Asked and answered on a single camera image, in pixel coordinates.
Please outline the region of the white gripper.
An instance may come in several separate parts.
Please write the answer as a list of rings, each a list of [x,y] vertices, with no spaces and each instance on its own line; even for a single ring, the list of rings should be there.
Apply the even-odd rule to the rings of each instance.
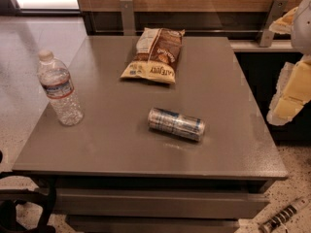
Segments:
[[[274,20],[269,30],[277,34],[291,33],[293,48],[311,54],[311,0],[302,0],[298,7]],[[311,56],[303,55],[296,64],[286,62],[281,69],[266,119],[271,125],[285,125],[310,101]]]

